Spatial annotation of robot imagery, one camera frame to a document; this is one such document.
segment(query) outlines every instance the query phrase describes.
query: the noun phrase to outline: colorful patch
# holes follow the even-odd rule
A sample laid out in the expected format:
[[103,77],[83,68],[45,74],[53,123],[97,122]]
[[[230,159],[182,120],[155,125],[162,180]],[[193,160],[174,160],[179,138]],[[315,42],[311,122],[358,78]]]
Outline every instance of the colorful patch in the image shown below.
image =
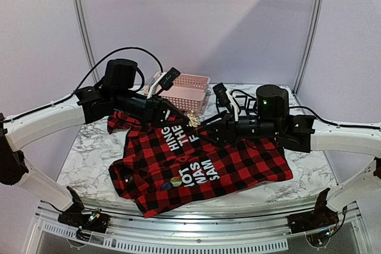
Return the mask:
[[174,187],[179,187],[182,183],[182,180],[180,177],[173,177],[171,178],[170,182],[172,183]]
[[170,189],[173,189],[173,185],[169,181],[161,185],[161,190],[170,190]]

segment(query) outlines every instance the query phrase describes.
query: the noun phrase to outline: shirt sleeve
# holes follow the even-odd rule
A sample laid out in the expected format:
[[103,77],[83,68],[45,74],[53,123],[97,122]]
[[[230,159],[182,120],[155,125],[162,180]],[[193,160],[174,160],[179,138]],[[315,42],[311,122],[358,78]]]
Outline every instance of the shirt sleeve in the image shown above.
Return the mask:
[[109,134],[117,129],[129,129],[131,127],[141,127],[140,121],[121,111],[114,111],[114,114],[107,119],[107,132]]

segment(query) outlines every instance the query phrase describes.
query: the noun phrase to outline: black bracket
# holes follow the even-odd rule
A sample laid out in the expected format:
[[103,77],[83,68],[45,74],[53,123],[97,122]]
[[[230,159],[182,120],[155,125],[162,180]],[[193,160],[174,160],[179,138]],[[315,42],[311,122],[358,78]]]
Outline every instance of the black bracket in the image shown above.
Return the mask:
[[13,152],[7,138],[7,129],[4,129],[2,120],[5,117],[0,113],[0,183],[13,185],[18,183],[28,169],[24,163],[24,153],[22,151]]
[[339,221],[338,213],[330,210],[327,205],[329,188],[320,192],[313,211],[292,214],[287,217],[291,233],[300,233],[328,227]]
[[374,160],[376,160],[376,169],[373,172],[373,175],[375,177],[381,178],[381,159],[380,158],[375,158]]
[[99,214],[98,217],[89,223],[92,214],[82,214],[84,206],[77,193],[70,187],[67,187],[73,196],[73,204],[58,216],[58,222],[73,227],[80,227],[83,230],[106,233],[110,216],[108,214]]

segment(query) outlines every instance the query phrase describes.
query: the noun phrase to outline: wire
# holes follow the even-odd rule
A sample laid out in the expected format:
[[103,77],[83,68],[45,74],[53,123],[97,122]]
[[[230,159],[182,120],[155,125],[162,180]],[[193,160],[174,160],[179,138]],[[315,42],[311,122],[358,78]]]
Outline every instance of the wire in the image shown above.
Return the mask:
[[137,90],[133,90],[133,92],[140,92],[144,85],[145,85],[145,79],[144,79],[144,74],[142,73],[141,69],[138,68],[138,67],[135,67],[135,70],[138,72],[138,74],[140,75],[140,78],[142,79],[142,82],[140,84],[140,87],[137,89]]
[[330,234],[328,235],[328,236],[326,236],[326,238],[330,238],[330,237],[332,237],[332,236],[334,236],[337,232],[339,232],[339,230],[343,227],[343,225],[344,225],[344,222],[345,222],[345,217],[346,217],[346,213],[348,212],[348,207],[347,206],[345,206],[344,208],[343,208],[343,220],[341,221],[341,224],[340,224],[340,226],[338,227],[338,228],[334,228],[331,232],[330,232]]
[[[113,50],[112,52],[108,53],[106,56],[104,56],[103,58],[101,58],[89,71],[88,73],[84,76],[84,78],[80,81],[80,83],[77,85],[77,87],[73,90],[73,92],[68,95],[67,97],[63,98],[63,99],[60,99],[59,101],[56,101],[53,103],[53,105],[58,105],[58,104],[61,104],[67,100],[69,100],[70,98],[73,97],[73,95],[75,95],[75,93],[79,90],[79,88],[81,87],[81,85],[85,82],[85,80],[89,77],[89,75],[105,60],[107,59],[109,56],[117,53],[117,52],[120,52],[120,51],[124,51],[124,50],[139,50],[139,51],[142,51],[148,55],[150,55],[151,57],[153,57],[153,59],[155,59],[155,61],[157,62],[157,64],[159,65],[160,67],[160,71],[163,73],[163,66],[161,65],[159,59],[157,57],[155,57],[154,54],[152,54],[151,52],[147,51],[146,49],[143,49],[143,48],[140,48],[140,47],[123,47],[123,48],[119,48],[119,49],[116,49],[116,50]],[[44,106],[40,106],[38,108],[35,108],[35,109],[32,109],[30,111],[27,111],[27,112],[24,112],[16,117],[13,117],[12,119],[6,119],[6,120],[2,120],[0,121],[0,123],[8,123],[8,122],[11,122],[13,120],[18,120],[20,119],[21,117],[24,117],[24,116],[27,116],[29,114],[32,114],[32,113],[35,113],[35,112],[38,112],[38,111],[41,111],[41,110],[44,110],[44,109],[47,109],[49,107],[51,107],[52,104],[47,104],[47,105],[44,105]]]
[[157,93],[154,94],[154,96],[158,96],[160,93],[162,93],[164,91],[163,88],[161,88]]
[[306,110],[310,111],[310,113],[315,115],[315,117],[318,120],[320,120],[321,122],[324,122],[326,124],[330,124],[330,125],[333,125],[333,126],[346,127],[346,128],[363,128],[363,129],[381,130],[381,127],[378,127],[378,126],[338,124],[338,123],[335,123],[335,122],[332,122],[332,121],[328,121],[328,120],[325,120],[325,119],[321,118],[315,111],[313,111],[311,108],[309,108],[307,106],[292,106],[292,107],[290,107],[290,109],[293,109],[293,108],[306,109]]

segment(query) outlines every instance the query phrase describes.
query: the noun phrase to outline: red plaid shirt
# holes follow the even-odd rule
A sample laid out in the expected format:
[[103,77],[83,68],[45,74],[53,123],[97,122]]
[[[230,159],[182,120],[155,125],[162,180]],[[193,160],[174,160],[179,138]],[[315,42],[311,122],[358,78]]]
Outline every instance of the red plaid shirt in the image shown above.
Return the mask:
[[124,158],[109,172],[119,196],[134,199],[145,217],[196,200],[211,199],[252,187],[261,181],[292,179],[283,148],[257,140],[219,148],[181,127],[152,128],[116,112],[108,131],[129,128]]

